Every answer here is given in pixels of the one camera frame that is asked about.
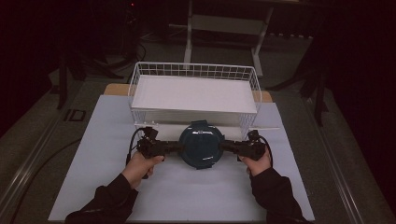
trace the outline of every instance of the floor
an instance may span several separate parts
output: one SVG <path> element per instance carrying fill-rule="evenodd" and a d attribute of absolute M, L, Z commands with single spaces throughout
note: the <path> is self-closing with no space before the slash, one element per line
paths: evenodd
<path fill-rule="evenodd" d="M 260 54 L 262 89 L 291 77 L 309 43 L 310 39 L 299 37 L 289 40 L 267 37 Z M 178 40 L 168 43 L 143 40 L 142 45 L 144 49 L 140 47 L 139 54 L 146 54 L 145 61 L 183 61 L 185 45 Z M 191 61 L 253 65 L 249 49 L 213 48 L 205 44 L 194 45 Z M 4 192 L 0 201 L 1 223 L 11 220 L 22 195 L 14 223 L 48 223 L 96 100 L 108 83 L 125 82 L 132 71 L 132 66 L 116 71 L 124 79 L 108 79 L 93 72 L 83 82 L 69 78 L 68 101 L 62 110 L 56 109 L 58 95 L 47 93 L 0 139 L 0 192 Z M 57 71 L 51 76 L 56 82 Z M 312 115 L 314 99 L 301 98 L 300 86 L 301 83 L 296 83 L 271 94 L 285 124 L 315 223 L 396 223 L 331 91 L 325 92 L 328 111 L 322 113 L 324 125 L 319 127 Z M 68 111 L 85 111 L 86 115 L 75 121 Z M 55 156 L 35 175 L 34 171 L 52 155 Z M 24 195 L 23 186 L 28 184 Z"/>

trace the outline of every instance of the white sheet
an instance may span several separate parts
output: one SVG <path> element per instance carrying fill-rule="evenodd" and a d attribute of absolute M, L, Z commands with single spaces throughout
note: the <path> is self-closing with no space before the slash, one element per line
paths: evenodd
<path fill-rule="evenodd" d="M 260 131 L 271 145 L 274 166 L 290 178 L 293 194 L 305 218 L 314 219 L 276 104 L 262 104 L 255 125 L 280 127 Z M 81 144 L 70 166 L 50 221 L 84 206 L 95 189 L 110 183 L 123 169 L 134 122 L 127 96 L 99 98 Z M 265 211 L 251 195 L 246 166 L 225 152 L 212 168 L 195 170 L 177 155 L 155 167 L 154 175 L 139 186 L 133 222 L 251 222 L 265 220 Z"/>

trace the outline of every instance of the black jacket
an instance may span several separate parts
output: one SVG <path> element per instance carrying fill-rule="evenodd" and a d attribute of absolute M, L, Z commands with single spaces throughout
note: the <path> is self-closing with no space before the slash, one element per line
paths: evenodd
<path fill-rule="evenodd" d="M 267 223 L 309 223 L 293 197 L 287 177 L 270 168 L 250 180 L 257 203 L 267 210 Z M 107 187 L 97 188 L 94 198 L 81 210 L 69 214 L 65 223 L 125 223 L 136 197 L 137 191 L 119 175 Z"/>

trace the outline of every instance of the hand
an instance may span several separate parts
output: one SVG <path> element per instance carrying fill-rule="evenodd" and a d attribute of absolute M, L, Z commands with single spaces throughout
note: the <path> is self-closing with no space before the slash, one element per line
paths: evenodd
<path fill-rule="evenodd" d="M 239 157 L 239 159 L 247 165 L 247 173 L 252 176 L 258 175 L 271 167 L 271 157 L 268 148 L 265 149 L 264 155 L 257 161 L 249 157 Z"/>
<path fill-rule="evenodd" d="M 151 176 L 154 172 L 154 165 L 163 161 L 164 156 L 156 156 L 146 159 L 142 153 L 136 152 L 131 160 L 126 165 L 125 169 L 121 172 L 122 175 L 128 180 L 131 189 L 137 188 L 145 174 Z"/>

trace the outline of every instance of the cable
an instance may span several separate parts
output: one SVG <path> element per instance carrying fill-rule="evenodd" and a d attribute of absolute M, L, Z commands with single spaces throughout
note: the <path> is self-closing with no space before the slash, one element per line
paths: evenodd
<path fill-rule="evenodd" d="M 31 178 L 29 184 L 27 185 L 26 189 L 24 190 L 24 192 L 23 192 L 23 194 L 22 194 L 22 196 L 21 196 L 21 198 L 20 198 L 20 201 L 19 201 L 19 203 L 18 203 L 18 205 L 17 205 L 17 207 L 16 207 L 16 209 L 15 209 L 15 212 L 14 212 L 14 214 L 13 214 L 13 216 L 12 216 L 12 219 L 11 219 L 10 224 L 14 223 L 15 218 L 17 217 L 18 211 L 19 211 L 20 208 L 21 208 L 23 199 L 24 199 L 24 197 L 26 196 L 27 191 L 28 191 L 29 188 L 32 186 L 33 181 L 35 180 L 35 178 L 37 177 L 37 175 L 40 173 L 41 169 L 43 169 L 43 167 L 44 167 L 50 160 L 52 160 L 52 158 L 54 158 L 56 155 L 58 155 L 61 151 L 65 150 L 65 149 L 68 148 L 68 147 L 73 146 L 75 143 L 77 143 L 77 142 L 79 142 L 79 141 L 81 141 L 81 138 L 79 138 L 79 139 L 77 139 L 77 140 L 75 140 L 75 141 L 73 141 L 73 142 L 67 144 L 67 145 L 64 146 L 64 147 L 61 147 L 60 149 L 58 149 L 58 150 L 57 150 L 55 153 L 53 153 L 48 159 L 46 159 L 46 160 L 44 161 L 43 164 L 41 164 L 41 166 L 37 169 L 37 171 L 35 171 L 35 174 L 34 174 L 33 177 Z"/>
<path fill-rule="evenodd" d="M 143 130 L 144 130 L 144 128 L 138 128 L 138 129 L 136 129 L 136 131 L 134 131 L 134 134 L 132 134 L 131 143 L 129 144 L 129 151 L 128 151 L 128 154 L 126 155 L 125 165 L 127 165 L 128 162 L 131 160 L 131 157 L 132 157 L 132 156 L 131 156 L 132 150 L 134 150 L 134 148 L 137 147 L 137 145 L 134 146 L 134 147 L 132 147 L 132 145 L 134 144 L 134 137 L 136 136 L 136 134 L 137 134 L 139 131 L 143 131 Z"/>
<path fill-rule="evenodd" d="M 273 156 L 272 156 L 272 150 L 271 150 L 271 147 L 270 147 L 270 145 L 268 144 L 268 141 L 267 141 L 267 139 L 265 139 L 265 138 L 264 138 L 264 137 L 262 137 L 261 135 L 259 135 L 259 137 L 260 137 L 260 139 L 262 139 L 262 141 L 264 141 L 265 145 L 267 145 L 267 147 L 268 147 L 268 151 L 269 151 L 269 153 L 270 153 L 270 157 L 271 157 L 271 167 L 274 167 L 274 158 L 273 158 Z"/>

